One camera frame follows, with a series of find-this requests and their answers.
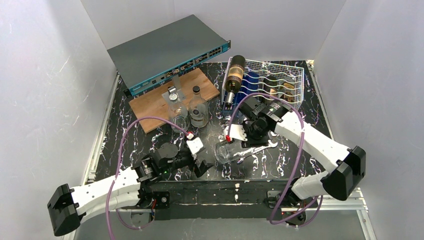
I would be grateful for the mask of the dark wine bottle gold label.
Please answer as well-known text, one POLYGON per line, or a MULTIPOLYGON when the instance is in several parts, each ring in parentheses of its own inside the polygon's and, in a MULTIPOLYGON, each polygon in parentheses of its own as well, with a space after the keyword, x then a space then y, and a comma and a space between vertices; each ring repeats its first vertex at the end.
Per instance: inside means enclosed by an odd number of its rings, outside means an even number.
POLYGON ((246 59, 242 55, 235 55, 229 63, 229 70, 225 78, 224 88, 228 93, 226 103, 232 105, 232 100, 240 90, 244 76, 246 59))

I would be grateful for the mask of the clear bottle white cap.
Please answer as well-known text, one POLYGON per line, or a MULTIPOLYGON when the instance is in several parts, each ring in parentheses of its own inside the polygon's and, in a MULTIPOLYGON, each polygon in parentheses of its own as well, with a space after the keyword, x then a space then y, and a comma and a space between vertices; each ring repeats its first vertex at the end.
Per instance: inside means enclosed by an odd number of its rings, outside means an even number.
POLYGON ((176 133, 181 133, 181 129, 187 131, 189 128, 187 107, 179 100, 177 93, 171 93, 169 100, 167 113, 169 121, 173 123, 172 130, 176 133))

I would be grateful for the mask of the clear liquor bottle black cap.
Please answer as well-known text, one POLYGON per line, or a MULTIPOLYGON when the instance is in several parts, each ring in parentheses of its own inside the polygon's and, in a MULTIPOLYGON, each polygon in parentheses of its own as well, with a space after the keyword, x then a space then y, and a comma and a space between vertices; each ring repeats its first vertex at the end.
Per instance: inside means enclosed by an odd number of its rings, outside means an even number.
POLYGON ((190 122, 196 128, 203 128, 209 121, 209 104, 202 98, 200 87, 195 85, 192 88, 193 96, 188 104, 190 122))

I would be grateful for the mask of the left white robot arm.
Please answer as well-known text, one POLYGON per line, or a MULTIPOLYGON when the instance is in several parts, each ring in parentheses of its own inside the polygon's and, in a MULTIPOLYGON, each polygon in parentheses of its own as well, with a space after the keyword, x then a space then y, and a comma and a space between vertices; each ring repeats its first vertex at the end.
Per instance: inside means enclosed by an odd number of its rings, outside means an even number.
POLYGON ((196 177, 204 175, 212 163, 199 160, 202 143, 188 141, 182 147, 166 142, 141 161, 117 176, 75 187, 67 183, 56 188, 47 203, 47 210, 56 237, 67 235, 85 221, 119 208, 161 205, 161 196, 151 186, 168 178, 174 171, 187 167, 196 177))

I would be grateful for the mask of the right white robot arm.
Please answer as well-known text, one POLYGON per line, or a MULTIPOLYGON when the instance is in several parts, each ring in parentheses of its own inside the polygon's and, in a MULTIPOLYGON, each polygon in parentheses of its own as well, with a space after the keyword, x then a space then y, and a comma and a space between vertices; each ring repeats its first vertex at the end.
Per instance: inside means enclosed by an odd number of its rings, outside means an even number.
POLYGON ((345 201, 366 174, 366 151, 359 146, 349 148, 327 137, 279 100, 264 104, 254 97, 247 97, 240 104, 240 112, 246 116, 243 129, 246 147, 265 144, 268 133, 273 132, 298 144, 315 158, 324 171, 297 178, 290 184, 290 200, 304 200, 320 195, 330 195, 345 201))

